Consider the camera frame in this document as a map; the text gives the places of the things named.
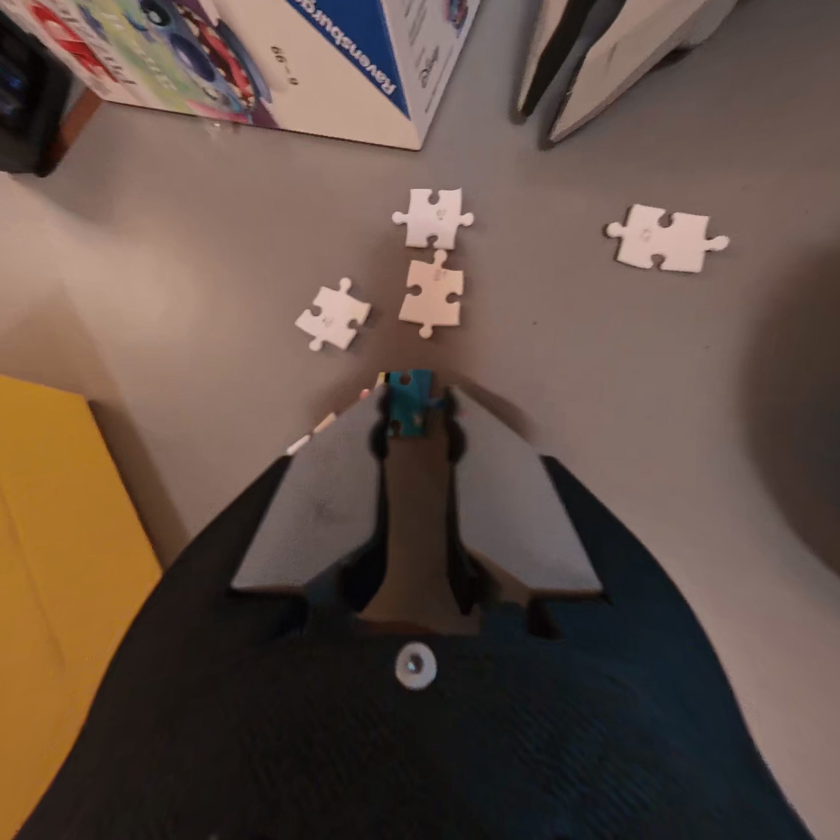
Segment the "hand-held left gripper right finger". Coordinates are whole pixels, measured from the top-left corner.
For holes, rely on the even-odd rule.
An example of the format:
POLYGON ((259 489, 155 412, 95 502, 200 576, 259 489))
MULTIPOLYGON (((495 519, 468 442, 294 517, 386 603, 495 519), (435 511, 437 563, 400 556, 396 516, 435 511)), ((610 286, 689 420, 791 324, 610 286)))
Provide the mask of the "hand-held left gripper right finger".
POLYGON ((458 610, 536 597, 590 598, 603 585, 543 457, 457 386, 445 397, 447 577, 458 610))

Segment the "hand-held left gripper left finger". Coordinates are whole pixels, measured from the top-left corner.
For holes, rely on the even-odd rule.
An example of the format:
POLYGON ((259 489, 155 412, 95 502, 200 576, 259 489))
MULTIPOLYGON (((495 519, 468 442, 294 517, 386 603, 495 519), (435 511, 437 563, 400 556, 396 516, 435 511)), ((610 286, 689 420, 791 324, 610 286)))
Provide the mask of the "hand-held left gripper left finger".
POLYGON ((378 381, 284 459, 233 591, 303 595, 354 613, 369 605, 386 571, 389 409, 389 388, 378 381))

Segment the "teal printed puzzle piece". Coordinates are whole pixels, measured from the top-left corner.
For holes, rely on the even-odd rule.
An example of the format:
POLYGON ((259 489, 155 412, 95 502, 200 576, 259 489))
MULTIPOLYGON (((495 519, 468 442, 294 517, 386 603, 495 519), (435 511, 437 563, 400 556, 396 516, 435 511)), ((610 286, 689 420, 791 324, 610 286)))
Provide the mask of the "teal printed puzzle piece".
POLYGON ((389 436, 402 439, 426 436, 427 420, 435 406, 433 380, 429 369, 380 373, 377 382, 387 385, 389 393, 389 436))

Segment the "white puzzle pieces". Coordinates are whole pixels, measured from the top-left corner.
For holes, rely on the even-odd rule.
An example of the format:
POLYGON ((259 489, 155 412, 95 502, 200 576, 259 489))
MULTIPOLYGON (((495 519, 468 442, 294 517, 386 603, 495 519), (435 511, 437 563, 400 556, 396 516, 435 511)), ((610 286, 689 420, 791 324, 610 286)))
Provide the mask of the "white puzzle pieces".
MULTIPOLYGON (((475 222, 474 214, 463 209, 462 190, 441 190, 433 197, 427 188, 414 188, 409 192, 407 210, 395 211, 392 222, 405 227, 407 248, 434 246, 432 261, 410 262, 398 320, 416 325, 423 340, 431 339, 436 329, 458 327, 465 274, 447 267, 447 255, 456 247, 458 231, 475 222)), ((667 216, 663 208, 634 204, 622 222, 606 225, 604 234, 618 241, 616 261, 625 266, 649 270, 655 258, 660 258, 661 270, 696 274, 702 271, 707 254, 718 253, 731 243, 726 235, 709 236, 709 222, 706 215, 667 216)), ((371 313, 371 304, 353 297, 351 288, 347 277, 336 288, 321 287, 310 308, 295 321, 309 336, 310 350, 319 351, 325 344, 338 350, 350 347, 371 313)))

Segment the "white cartoon print puzzle box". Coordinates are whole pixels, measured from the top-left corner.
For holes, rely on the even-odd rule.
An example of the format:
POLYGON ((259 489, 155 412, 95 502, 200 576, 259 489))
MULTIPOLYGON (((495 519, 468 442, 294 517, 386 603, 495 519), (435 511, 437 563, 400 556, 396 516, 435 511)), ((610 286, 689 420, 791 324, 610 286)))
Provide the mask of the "white cartoon print puzzle box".
POLYGON ((70 2, 148 108, 418 151, 467 1, 70 2))

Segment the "yellow box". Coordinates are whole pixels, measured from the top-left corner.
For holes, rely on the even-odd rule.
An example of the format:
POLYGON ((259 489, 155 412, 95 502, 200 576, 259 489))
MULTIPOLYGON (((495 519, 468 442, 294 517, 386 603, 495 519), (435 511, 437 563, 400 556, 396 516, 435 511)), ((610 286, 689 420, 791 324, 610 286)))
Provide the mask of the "yellow box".
POLYGON ((88 402, 1 380, 1 838, 71 750, 161 567, 88 402))

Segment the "white and black device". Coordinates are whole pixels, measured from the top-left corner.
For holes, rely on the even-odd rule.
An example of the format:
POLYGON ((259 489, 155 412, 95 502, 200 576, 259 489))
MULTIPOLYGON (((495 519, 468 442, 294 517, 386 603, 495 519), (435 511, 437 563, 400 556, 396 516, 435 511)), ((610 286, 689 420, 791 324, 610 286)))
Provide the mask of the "white and black device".
POLYGON ((736 1, 544 1, 534 19, 512 105, 520 123, 559 83, 545 149, 597 118, 649 71, 711 37, 736 1))

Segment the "black electronic device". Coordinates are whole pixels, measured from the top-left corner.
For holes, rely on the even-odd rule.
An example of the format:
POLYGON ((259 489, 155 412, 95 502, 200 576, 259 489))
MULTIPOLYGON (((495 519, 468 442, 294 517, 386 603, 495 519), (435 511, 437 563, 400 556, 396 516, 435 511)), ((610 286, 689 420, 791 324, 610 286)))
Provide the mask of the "black electronic device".
POLYGON ((70 71, 1 13, 1 170, 45 177, 70 98, 70 71))

